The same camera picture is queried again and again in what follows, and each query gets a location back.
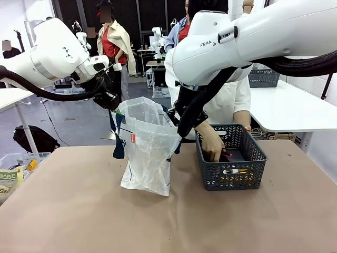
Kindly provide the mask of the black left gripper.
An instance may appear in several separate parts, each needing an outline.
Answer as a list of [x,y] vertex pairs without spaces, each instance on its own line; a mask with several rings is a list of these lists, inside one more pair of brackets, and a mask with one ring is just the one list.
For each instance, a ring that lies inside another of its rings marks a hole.
[[109,91],[94,92],[93,102],[111,111],[117,109],[120,103],[118,95],[110,93]]

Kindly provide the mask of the person's right hand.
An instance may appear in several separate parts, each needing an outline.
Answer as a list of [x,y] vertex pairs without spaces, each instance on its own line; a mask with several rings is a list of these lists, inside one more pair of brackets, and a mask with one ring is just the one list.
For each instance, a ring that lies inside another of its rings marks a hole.
[[224,142],[214,130],[200,133],[202,136],[202,151],[208,162],[219,162],[222,150],[225,149]]

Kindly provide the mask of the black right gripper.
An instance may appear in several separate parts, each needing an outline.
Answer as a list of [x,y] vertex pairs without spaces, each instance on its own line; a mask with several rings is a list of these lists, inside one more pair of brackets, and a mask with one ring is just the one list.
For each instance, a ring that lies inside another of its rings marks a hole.
[[179,129],[191,129],[204,122],[208,116],[203,111],[206,104],[205,90],[191,90],[180,86],[178,97],[167,115]]

